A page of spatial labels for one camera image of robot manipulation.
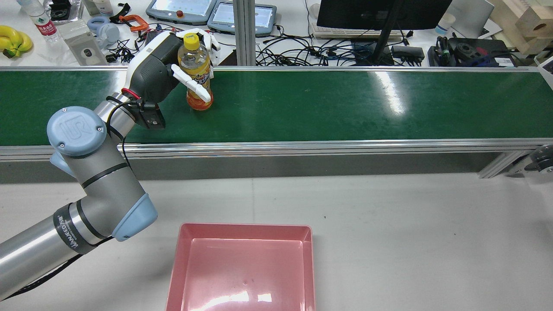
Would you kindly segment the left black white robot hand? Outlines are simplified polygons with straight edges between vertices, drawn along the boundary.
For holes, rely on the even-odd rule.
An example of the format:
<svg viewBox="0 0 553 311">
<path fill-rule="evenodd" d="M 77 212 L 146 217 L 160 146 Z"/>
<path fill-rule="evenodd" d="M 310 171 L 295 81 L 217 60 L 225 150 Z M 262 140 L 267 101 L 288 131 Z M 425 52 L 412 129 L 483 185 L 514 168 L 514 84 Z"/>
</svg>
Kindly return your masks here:
<svg viewBox="0 0 553 311">
<path fill-rule="evenodd" d="M 207 64 L 210 67 L 217 66 L 219 63 L 217 54 L 221 46 L 213 34 L 199 28 L 177 33 L 162 32 L 128 65 L 121 94 L 132 100 L 158 104 L 176 85 L 182 83 L 202 101 L 209 102 L 213 98 L 209 90 L 182 71 L 178 61 L 178 50 L 183 46 L 183 40 L 192 34 L 200 36 L 200 45 L 206 48 L 210 57 L 213 57 L 213 60 L 208 60 Z"/>
</svg>

